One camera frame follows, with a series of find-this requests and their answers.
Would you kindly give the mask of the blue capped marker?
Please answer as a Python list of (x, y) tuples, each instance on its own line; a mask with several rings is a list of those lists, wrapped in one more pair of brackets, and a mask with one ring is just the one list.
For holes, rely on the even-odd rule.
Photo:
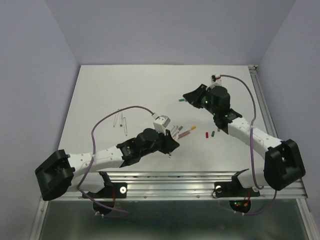
[(127, 127), (127, 119), (126, 117), (123, 118), (123, 129), (124, 129), (124, 134), (128, 136), (128, 127)]

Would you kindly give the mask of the red capped marker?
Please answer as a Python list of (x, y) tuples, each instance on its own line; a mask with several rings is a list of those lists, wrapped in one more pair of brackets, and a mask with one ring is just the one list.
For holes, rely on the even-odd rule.
[(123, 126), (123, 112), (121, 111), (119, 113), (119, 126), (122, 127)]

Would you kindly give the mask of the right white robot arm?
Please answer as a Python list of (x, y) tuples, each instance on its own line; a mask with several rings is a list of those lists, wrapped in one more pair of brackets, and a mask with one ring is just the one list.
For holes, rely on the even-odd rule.
[(263, 169), (242, 170), (230, 182), (231, 192), (242, 195), (252, 187), (270, 186), (276, 191), (305, 176), (306, 170), (298, 144), (292, 139), (281, 140), (253, 127), (240, 113), (231, 108), (231, 97), (223, 86), (200, 85), (183, 98), (213, 116), (218, 129), (240, 140), (264, 160)]

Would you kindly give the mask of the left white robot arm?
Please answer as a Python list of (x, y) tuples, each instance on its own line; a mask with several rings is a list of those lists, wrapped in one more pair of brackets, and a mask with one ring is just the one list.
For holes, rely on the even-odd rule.
[(111, 193), (111, 184), (105, 178), (99, 179), (103, 169), (128, 167), (149, 154), (169, 154), (179, 146), (169, 130), (146, 128), (136, 137), (95, 153), (66, 154), (63, 149), (57, 150), (35, 169), (41, 197), (51, 201), (79, 189), (106, 197)]

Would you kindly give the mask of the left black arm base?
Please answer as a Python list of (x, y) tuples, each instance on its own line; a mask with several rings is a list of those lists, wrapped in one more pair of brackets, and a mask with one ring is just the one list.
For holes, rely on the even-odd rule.
[(96, 216), (102, 218), (122, 218), (129, 215), (129, 212), (116, 208), (116, 200), (125, 199), (128, 192), (126, 182), (112, 182), (106, 172), (98, 173), (99, 180), (102, 180), (102, 188), (97, 192), (84, 191), (82, 183), (79, 192), (84, 199), (92, 201), (92, 208)]

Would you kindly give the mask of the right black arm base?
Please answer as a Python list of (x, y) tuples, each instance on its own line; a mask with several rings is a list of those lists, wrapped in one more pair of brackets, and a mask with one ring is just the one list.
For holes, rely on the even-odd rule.
[(214, 183), (214, 188), (211, 196), (214, 199), (219, 198), (240, 198), (240, 200), (229, 200), (230, 210), (242, 215), (248, 214), (252, 203), (252, 197), (259, 197), (260, 192), (254, 191), (252, 187), (244, 188), (238, 177), (242, 173), (246, 173), (249, 169), (236, 172), (231, 181), (218, 181)]

